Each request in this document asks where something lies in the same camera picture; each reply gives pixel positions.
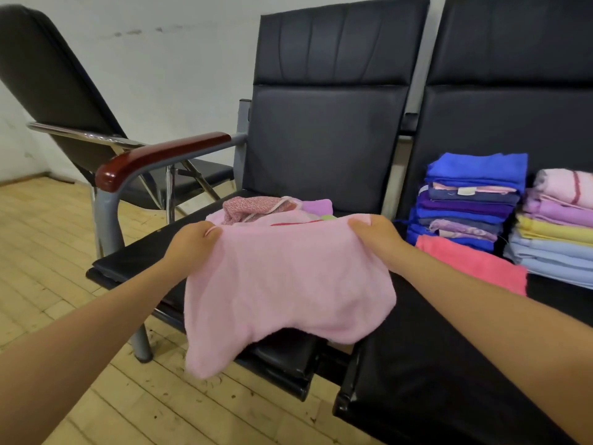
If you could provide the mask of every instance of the pink towel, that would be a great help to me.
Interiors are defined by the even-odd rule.
[[[538,171],[535,189],[571,205],[593,209],[593,174],[565,168]]]
[[[444,186],[439,183],[433,183],[432,186],[438,190],[458,190],[459,187],[451,187],[451,186]],[[476,189],[476,192],[486,192],[486,193],[513,193],[516,192],[516,189],[512,187],[503,187],[503,186],[478,186],[478,187],[463,187],[463,189]]]
[[[266,220],[295,223],[302,214]],[[396,293],[385,265],[348,227],[350,217],[221,226],[210,259],[186,283],[187,369],[212,376],[247,345],[282,328],[353,344],[379,326]],[[368,215],[356,217],[370,223]]]
[[[527,296],[527,269],[520,265],[459,245],[444,237],[421,235],[416,247],[466,275]]]

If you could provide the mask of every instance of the blue towel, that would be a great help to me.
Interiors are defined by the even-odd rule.
[[[525,239],[516,230],[509,236],[509,242],[526,248],[593,261],[593,247],[586,245],[576,245],[559,240]]]
[[[445,153],[429,164],[426,182],[453,187],[504,186],[525,191],[527,154],[470,156]]]
[[[524,247],[516,242],[505,247],[504,256],[530,273],[593,289],[593,261]]]
[[[412,223],[408,225],[407,233],[406,233],[406,242],[411,245],[416,245],[416,240],[421,235],[436,235],[433,232],[430,232],[427,228]],[[489,240],[484,239],[470,239],[468,237],[460,237],[458,239],[448,239],[452,242],[458,243],[460,245],[465,245],[471,247],[475,250],[479,250],[481,252],[492,253],[494,251],[494,243],[490,242]]]
[[[473,195],[459,195],[456,190],[440,190],[429,187],[428,196],[435,201],[479,201],[480,203],[495,203],[516,206],[521,196],[516,193],[476,192]]]
[[[474,222],[489,223],[491,225],[499,225],[507,219],[506,217],[501,218],[501,217],[496,217],[493,215],[474,214],[472,212],[461,212],[458,210],[422,209],[419,207],[416,207],[415,209],[416,209],[416,213],[419,218],[457,217],[457,218],[466,218],[468,220],[473,220]]]

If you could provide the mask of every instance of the left hand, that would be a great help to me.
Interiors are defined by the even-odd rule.
[[[179,272],[182,279],[199,270],[222,234],[222,230],[216,228],[205,237],[213,226],[211,222],[198,222],[182,227],[171,240],[162,261],[172,272]]]

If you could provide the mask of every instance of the left arm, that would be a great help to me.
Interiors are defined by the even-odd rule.
[[[160,300],[209,257],[220,229],[187,225],[163,259],[0,355],[0,443],[37,445],[62,421]]]

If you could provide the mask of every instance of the right arm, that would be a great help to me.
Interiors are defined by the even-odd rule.
[[[403,241],[382,216],[349,224],[558,426],[593,444],[592,328],[438,261]]]

